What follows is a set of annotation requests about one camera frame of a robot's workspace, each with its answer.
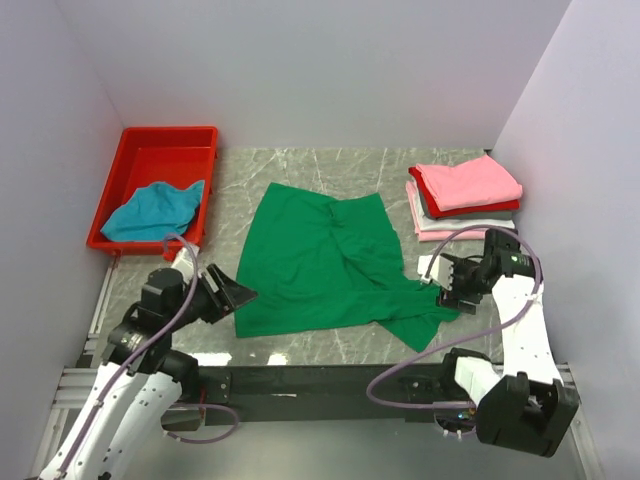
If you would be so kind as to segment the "green t shirt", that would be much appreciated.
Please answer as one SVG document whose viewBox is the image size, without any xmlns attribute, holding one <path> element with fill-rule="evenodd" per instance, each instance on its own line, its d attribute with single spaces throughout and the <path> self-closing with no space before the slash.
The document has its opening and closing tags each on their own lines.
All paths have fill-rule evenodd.
<svg viewBox="0 0 640 480">
<path fill-rule="evenodd" d="M 336 199 L 272 183 L 253 218 L 237 280 L 255 300 L 235 314 L 240 338 L 377 323 L 416 352 L 458 313 L 409 279 L 379 194 Z"/>
</svg>

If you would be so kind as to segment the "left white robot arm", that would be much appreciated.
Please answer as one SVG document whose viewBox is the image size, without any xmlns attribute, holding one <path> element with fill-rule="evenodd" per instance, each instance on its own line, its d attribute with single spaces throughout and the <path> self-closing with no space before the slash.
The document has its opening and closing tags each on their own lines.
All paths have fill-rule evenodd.
<svg viewBox="0 0 640 480">
<path fill-rule="evenodd" d="M 110 332 L 87 399 L 40 478 L 122 478 L 170 407 L 203 407 L 195 401 L 198 362 L 173 349 L 173 333 L 198 320 L 214 324 L 256 297 L 214 264 L 152 271 Z"/>
</svg>

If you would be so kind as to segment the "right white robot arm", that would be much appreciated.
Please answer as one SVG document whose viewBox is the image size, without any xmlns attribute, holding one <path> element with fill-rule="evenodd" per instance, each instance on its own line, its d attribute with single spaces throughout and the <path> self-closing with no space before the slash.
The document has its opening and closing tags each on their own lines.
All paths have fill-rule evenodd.
<svg viewBox="0 0 640 480">
<path fill-rule="evenodd" d="M 484 354 L 459 347 L 444 357 L 439 387 L 444 395 L 473 403 L 480 442 L 553 456 L 579 406 L 562 380 L 548 340 L 539 260 L 509 229 L 490 228 L 477 260 L 439 253 L 427 278 L 437 284 L 437 303 L 472 314 L 484 296 L 499 314 L 503 364 L 495 370 Z"/>
</svg>

